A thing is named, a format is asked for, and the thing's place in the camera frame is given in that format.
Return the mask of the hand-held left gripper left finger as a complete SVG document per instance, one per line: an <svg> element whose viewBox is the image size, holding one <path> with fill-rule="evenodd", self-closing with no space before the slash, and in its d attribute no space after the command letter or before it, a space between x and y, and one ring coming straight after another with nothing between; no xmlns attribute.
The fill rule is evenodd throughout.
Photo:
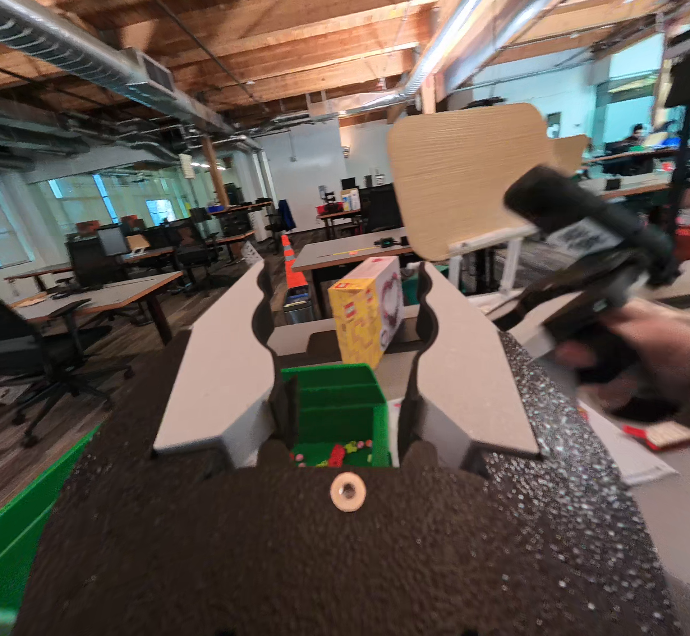
<svg viewBox="0 0 690 636"><path fill-rule="evenodd" d="M157 455L218 450L233 468L284 439L284 382L268 341L271 278L255 263L190 330L153 443Z"/></svg>

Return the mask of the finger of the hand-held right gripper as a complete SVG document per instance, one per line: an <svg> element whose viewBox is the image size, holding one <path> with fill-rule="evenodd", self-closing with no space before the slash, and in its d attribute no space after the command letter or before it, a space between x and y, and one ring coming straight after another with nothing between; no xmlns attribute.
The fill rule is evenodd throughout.
<svg viewBox="0 0 690 636"><path fill-rule="evenodd" d="M505 330L524 348L531 358L541 358L555 347L555 340L542 323L581 294L565 294L538 305L521 322Z"/></svg>

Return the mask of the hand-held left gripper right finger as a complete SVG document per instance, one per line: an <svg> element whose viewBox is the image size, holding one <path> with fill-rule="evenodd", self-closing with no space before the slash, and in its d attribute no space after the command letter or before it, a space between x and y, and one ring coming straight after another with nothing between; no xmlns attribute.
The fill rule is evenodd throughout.
<svg viewBox="0 0 690 636"><path fill-rule="evenodd" d="M428 262L418 269L421 342L399 415L399 462L426 443L443 468L470 470L482 454L538 460L501 333Z"/></svg>

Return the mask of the green plastic bin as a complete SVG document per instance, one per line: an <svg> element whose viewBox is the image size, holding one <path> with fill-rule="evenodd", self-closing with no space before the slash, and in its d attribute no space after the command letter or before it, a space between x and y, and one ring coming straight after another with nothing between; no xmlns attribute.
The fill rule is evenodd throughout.
<svg viewBox="0 0 690 636"><path fill-rule="evenodd" d="M397 466L390 453L389 409L367 365L294 367L281 371L283 386L296 387L299 432L303 443L373 440L373 463L364 468ZM12 631L39 539L53 506L95 427L1 509L1 634Z"/></svg>

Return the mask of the pile of lego pieces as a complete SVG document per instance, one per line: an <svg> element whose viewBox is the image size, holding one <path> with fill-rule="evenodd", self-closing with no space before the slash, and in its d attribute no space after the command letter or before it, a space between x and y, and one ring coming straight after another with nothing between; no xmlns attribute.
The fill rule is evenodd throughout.
<svg viewBox="0 0 690 636"><path fill-rule="evenodd" d="M373 463L373 440L303 443L290 451L290 460L300 468L366 467Z"/></svg>

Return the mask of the red white lego arc assembly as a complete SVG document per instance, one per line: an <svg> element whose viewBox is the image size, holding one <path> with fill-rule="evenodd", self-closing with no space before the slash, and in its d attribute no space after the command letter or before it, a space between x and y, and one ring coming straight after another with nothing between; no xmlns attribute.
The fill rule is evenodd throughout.
<svg viewBox="0 0 690 636"><path fill-rule="evenodd" d="M622 433L652 452L689 447L689 428L676 421L645 424L643 427L624 425Z"/></svg>

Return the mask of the yellow lego set box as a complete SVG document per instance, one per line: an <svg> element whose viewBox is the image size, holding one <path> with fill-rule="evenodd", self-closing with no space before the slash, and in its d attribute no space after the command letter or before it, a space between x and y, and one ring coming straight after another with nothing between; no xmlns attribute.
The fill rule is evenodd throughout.
<svg viewBox="0 0 690 636"><path fill-rule="evenodd" d="M398 257L361 262L328 289L328 298L342 362L375 369L404 318Z"/></svg>

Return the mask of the person's right hand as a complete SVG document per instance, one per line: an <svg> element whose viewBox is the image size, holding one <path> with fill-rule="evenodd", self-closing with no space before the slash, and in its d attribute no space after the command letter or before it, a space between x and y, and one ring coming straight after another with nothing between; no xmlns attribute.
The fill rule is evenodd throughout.
<svg viewBox="0 0 690 636"><path fill-rule="evenodd" d="M611 333L633 347L650 374L650 382L665 398L681 407L689 406L689 313L634 298L624 307L599 317ZM590 348L569 340L555 348L556 362L581 370L598 361ZM624 407L636 396L637 377L620 374L605 384L585 385L583 389L608 410Z"/></svg>

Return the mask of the wooden top white tilt stand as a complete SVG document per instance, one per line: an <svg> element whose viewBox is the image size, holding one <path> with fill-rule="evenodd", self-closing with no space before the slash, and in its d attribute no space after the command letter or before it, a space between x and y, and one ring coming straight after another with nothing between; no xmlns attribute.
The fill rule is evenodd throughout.
<svg viewBox="0 0 690 636"><path fill-rule="evenodd" d="M549 140L551 157L548 163L568 179L573 179L582 166L583 155L589 149L590 138L586 134L577 134L565 138Z"/></svg>
<svg viewBox="0 0 690 636"><path fill-rule="evenodd" d="M469 302L486 314L511 300L522 241L537 229L505 208L504 194L533 167L555 163L539 110L517 103L407 117L388 132L387 152L414 253L452 261L507 243L507 280Z"/></svg>

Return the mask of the grey trash bin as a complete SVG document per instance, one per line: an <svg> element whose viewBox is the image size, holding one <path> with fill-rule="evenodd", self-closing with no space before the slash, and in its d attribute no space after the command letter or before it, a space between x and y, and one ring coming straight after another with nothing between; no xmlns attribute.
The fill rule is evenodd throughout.
<svg viewBox="0 0 690 636"><path fill-rule="evenodd" d="M315 321L313 302L308 289L288 289L283 304L283 315L287 325Z"/></svg>

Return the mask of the orange traffic cone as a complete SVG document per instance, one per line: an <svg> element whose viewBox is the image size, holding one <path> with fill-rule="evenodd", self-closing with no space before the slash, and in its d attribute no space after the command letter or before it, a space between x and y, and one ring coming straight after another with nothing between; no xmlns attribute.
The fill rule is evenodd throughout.
<svg viewBox="0 0 690 636"><path fill-rule="evenodd" d="M284 269L288 289L308 288L308 281L304 274L293 269L296 256L288 235L281 235L281 244L283 247Z"/></svg>

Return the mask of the grey top office desk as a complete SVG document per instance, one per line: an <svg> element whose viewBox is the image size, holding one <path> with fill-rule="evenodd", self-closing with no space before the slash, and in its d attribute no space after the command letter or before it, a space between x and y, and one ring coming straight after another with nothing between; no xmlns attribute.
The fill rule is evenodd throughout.
<svg viewBox="0 0 690 636"><path fill-rule="evenodd" d="M159 294L168 286L182 278L180 271L125 280L95 290L80 292L67 298L55 299L47 294L36 295L21 303L14 303L10 308L24 319L33 322L46 322L68 314L74 318L111 313L143 302L151 315L160 340L164 346L172 340L173 335L168 319L161 309Z"/></svg>
<svg viewBox="0 0 690 636"><path fill-rule="evenodd" d="M309 282L316 318L331 317L326 289L358 264L383 256L399 257L401 268L421 260L410 246L404 228L307 244L296 256L293 269L302 272Z"/></svg>

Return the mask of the black office chair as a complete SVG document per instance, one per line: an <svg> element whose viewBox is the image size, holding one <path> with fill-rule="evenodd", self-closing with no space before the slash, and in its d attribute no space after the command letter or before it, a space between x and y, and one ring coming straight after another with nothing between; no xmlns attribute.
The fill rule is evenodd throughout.
<svg viewBox="0 0 690 636"><path fill-rule="evenodd" d="M113 407L112 392L94 386L94 381L122 373L125 380L135 372L127 361L113 361L100 370L84 372L87 350L111 332L110 327L79 328L75 313L91 302L90 298L71 301L49 313L48 319L61 319L66 330L44 335L16 309L1 302L1 377L10 385L31 385L27 396L15 400L12 424L22 425L26 413L35 404L42 408L27 425L21 445L25 449L38 444L35 430L39 423L66 395L78 397L87 393Z"/></svg>

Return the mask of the silver ventilation duct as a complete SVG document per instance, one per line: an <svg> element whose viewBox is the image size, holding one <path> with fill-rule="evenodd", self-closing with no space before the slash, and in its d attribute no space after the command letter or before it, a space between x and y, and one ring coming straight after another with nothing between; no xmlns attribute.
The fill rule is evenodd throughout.
<svg viewBox="0 0 690 636"><path fill-rule="evenodd" d="M1 0L1 43L204 132L235 134L220 114L178 89L165 66L139 49L117 51L34 0Z"/></svg>
<svg viewBox="0 0 690 636"><path fill-rule="evenodd" d="M406 103L424 85L428 76L443 68L447 58L475 24L482 13L487 12L496 0L457 0L443 25L437 29L431 41L419 56L408 79L396 90L391 99L393 105Z"/></svg>

